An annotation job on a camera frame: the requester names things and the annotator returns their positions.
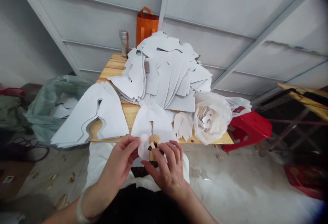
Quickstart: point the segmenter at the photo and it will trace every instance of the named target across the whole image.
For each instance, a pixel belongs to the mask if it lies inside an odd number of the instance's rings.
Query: red plastic stool
[[[239,113],[241,110],[243,108],[238,108],[234,112]],[[272,124],[253,110],[232,118],[229,126],[234,128],[234,131],[232,131],[234,139],[240,139],[240,142],[232,145],[224,145],[222,150],[225,152],[256,144],[271,137]]]

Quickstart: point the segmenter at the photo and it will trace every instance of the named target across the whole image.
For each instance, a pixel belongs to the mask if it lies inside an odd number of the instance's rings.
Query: metal thermos
[[[122,55],[127,58],[127,54],[129,53],[129,33],[126,30],[119,30],[119,35],[122,45]]]

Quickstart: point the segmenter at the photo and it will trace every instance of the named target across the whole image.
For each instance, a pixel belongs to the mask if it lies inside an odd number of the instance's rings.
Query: orange paper bag
[[[153,32],[157,32],[159,16],[153,15],[151,10],[144,7],[137,13],[137,37],[136,47],[141,43],[142,40],[151,36]]]

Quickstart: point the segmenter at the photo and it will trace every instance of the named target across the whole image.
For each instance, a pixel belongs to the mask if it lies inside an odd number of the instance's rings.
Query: finger
[[[167,162],[165,160],[165,157],[162,155],[159,149],[155,148],[152,149],[151,152],[156,158],[156,161],[158,163],[158,167],[160,168],[161,174],[170,174],[170,170],[168,169]]]
[[[159,179],[158,171],[148,161],[141,161],[141,163],[145,166],[146,171],[150,174],[150,176],[153,177],[154,181],[156,182]]]
[[[174,169],[177,165],[176,161],[175,161],[175,155],[174,155],[174,152],[173,150],[167,146],[166,143],[160,143],[158,145],[158,148],[161,149],[165,155],[166,155],[166,158],[167,158],[167,163],[168,163],[168,167],[171,169]]]
[[[138,137],[133,137],[131,135],[125,136],[120,142],[118,142],[118,145],[122,150],[125,150],[127,146],[137,138]]]
[[[138,148],[140,143],[140,138],[137,138],[133,142],[129,143],[129,145],[124,150],[124,155],[126,156],[126,158],[129,158],[129,156]]]
[[[135,150],[132,154],[131,154],[131,157],[133,160],[137,159],[139,157],[138,155],[138,150]]]
[[[179,149],[171,143],[166,143],[166,144],[167,144],[168,147],[171,148],[171,150],[173,150],[174,156],[175,156],[175,161],[178,164],[179,161],[180,161],[180,151],[179,151]]]
[[[135,151],[132,152],[132,154],[129,156],[128,162],[132,164],[133,161],[134,161],[135,159],[137,159],[138,157],[139,157],[139,155],[138,155],[138,151],[135,150]]]
[[[128,174],[129,174],[129,172],[130,172],[130,170],[131,170],[131,166],[132,166],[132,163],[130,163],[130,162],[128,161],[127,164],[126,164],[126,168],[125,168],[125,170],[124,170],[124,172],[123,172],[123,174],[122,174],[122,178],[124,178],[124,179],[127,178]]]
[[[178,148],[178,150],[180,151],[180,161],[183,161],[183,148],[182,148],[182,146],[179,144],[178,141],[175,141],[175,140],[170,140],[170,143],[175,145],[175,147]]]

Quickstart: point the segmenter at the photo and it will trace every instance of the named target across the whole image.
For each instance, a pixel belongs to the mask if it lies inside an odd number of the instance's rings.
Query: green bag
[[[43,85],[27,113],[24,114],[32,124],[32,130],[41,144],[50,146],[50,139],[65,121],[50,116],[62,94],[66,93],[80,100],[92,84],[94,84],[92,81],[82,77],[63,75],[50,79]]]

